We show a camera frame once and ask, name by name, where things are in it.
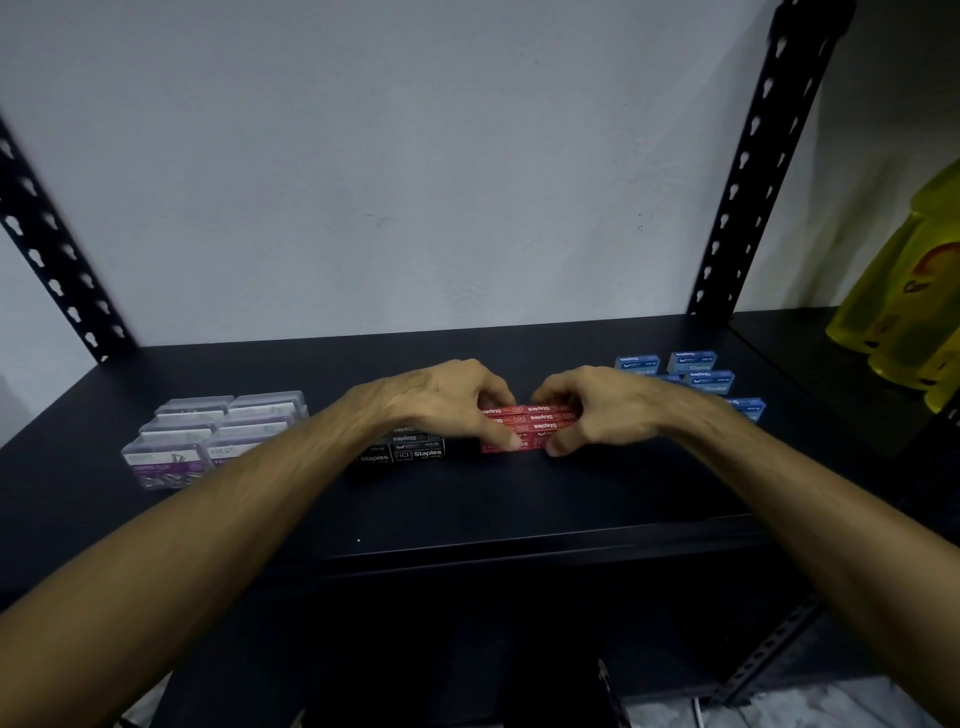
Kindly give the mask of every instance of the yellow bottle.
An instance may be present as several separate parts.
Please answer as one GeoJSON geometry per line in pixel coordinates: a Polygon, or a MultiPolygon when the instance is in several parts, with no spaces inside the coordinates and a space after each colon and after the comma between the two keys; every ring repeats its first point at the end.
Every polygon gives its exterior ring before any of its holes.
{"type": "Polygon", "coordinates": [[[873,351],[958,253],[960,159],[913,196],[906,221],[847,294],[827,335],[856,352],[873,351]]]}
{"type": "Polygon", "coordinates": [[[948,368],[944,378],[937,382],[936,386],[931,387],[930,391],[924,395],[926,406],[934,412],[939,412],[947,402],[950,401],[950,398],[953,397],[958,389],[960,389],[960,362],[948,368]]]}
{"type": "Polygon", "coordinates": [[[943,373],[939,362],[952,358],[949,348],[960,328],[960,255],[948,257],[951,262],[909,311],[888,316],[883,339],[868,360],[880,376],[928,389],[943,373]]]}

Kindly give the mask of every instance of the hand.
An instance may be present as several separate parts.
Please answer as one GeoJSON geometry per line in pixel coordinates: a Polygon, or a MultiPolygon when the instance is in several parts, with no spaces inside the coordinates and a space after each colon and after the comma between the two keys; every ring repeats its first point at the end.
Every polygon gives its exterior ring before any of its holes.
{"type": "Polygon", "coordinates": [[[558,430],[548,454],[567,455],[588,444],[628,445],[663,433],[676,405],[697,393],[654,376],[610,367],[580,367],[549,376],[534,392],[534,404],[579,400],[584,413],[576,425],[558,430]]]}
{"type": "Polygon", "coordinates": [[[479,437],[505,450],[520,449],[520,438],[481,412],[516,404],[507,382],[476,359],[453,359],[395,377],[401,422],[442,437],[479,437]]]}

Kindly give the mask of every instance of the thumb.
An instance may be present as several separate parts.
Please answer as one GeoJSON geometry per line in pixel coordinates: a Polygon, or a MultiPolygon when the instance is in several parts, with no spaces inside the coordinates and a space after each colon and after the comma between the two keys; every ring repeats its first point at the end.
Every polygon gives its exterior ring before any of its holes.
{"type": "Polygon", "coordinates": [[[546,453],[550,457],[561,457],[569,455],[575,449],[579,449],[588,442],[584,434],[583,421],[564,427],[553,433],[553,436],[547,440],[546,453]]]}
{"type": "Polygon", "coordinates": [[[522,443],[519,436],[506,425],[496,423],[477,410],[476,435],[488,445],[510,452],[519,450],[522,443]]]}

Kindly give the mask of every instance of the black shelf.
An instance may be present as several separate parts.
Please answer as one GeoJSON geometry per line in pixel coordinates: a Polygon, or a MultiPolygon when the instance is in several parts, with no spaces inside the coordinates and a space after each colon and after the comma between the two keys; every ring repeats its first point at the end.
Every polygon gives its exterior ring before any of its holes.
{"type": "Polygon", "coordinates": [[[730,328],[803,387],[871,451],[901,452],[930,421],[923,392],[874,374],[867,356],[835,344],[825,329],[836,308],[737,313],[730,328]]]}
{"type": "MultiPolygon", "coordinates": [[[[876,459],[822,406],[729,330],[685,316],[153,347],[97,367],[0,449],[0,591],[29,588],[165,497],[140,490],[119,451],[171,397],[302,389],[317,411],[358,382],[475,356],[525,401],[551,372],[694,348],[716,350],[736,372],[733,395],[767,400],[764,429],[871,487],[876,459]]],[[[475,442],[452,450],[444,461],[342,477],[261,578],[299,585],[512,559],[606,562],[766,540],[737,498],[666,441],[563,461],[481,456],[475,442]]]]}

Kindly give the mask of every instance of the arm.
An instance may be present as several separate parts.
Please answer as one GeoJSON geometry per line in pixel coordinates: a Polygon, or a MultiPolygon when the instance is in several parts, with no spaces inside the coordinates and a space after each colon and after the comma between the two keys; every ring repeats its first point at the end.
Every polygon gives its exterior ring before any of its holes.
{"type": "Polygon", "coordinates": [[[676,440],[740,496],[891,674],[944,725],[960,724],[960,549],[801,455],[717,397],[607,368],[553,375],[534,395],[579,398],[551,439],[676,440]]]}
{"type": "Polygon", "coordinates": [[[98,725],[131,704],[251,582],[366,446],[401,424],[504,449],[480,406],[514,404],[479,362],[354,387],[56,571],[0,616],[0,727],[98,725]]]}

